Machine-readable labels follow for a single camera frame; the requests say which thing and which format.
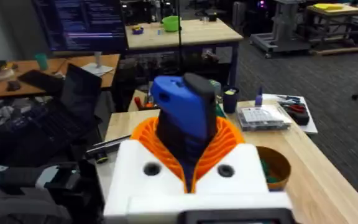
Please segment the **right gripper white and orange left finger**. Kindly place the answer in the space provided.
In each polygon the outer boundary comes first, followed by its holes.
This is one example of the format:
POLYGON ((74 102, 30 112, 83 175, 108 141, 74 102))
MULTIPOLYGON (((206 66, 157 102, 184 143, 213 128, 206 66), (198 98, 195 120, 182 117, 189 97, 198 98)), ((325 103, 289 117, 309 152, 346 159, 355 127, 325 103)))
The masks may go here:
POLYGON ((118 149, 105 216, 124 216, 130 201, 147 197, 181 195, 187 190, 180 163, 157 137, 158 118, 147 118, 135 127, 118 149))

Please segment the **right gripper white and orange right finger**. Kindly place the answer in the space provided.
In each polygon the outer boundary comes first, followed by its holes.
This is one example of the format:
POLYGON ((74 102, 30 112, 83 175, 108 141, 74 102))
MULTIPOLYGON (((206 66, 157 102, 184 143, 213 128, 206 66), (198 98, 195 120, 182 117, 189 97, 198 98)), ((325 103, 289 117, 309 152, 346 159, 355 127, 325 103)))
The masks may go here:
POLYGON ((228 119, 217 117, 217 133, 198 160, 195 194, 252 194, 268 192, 257 148, 245 142, 228 119))

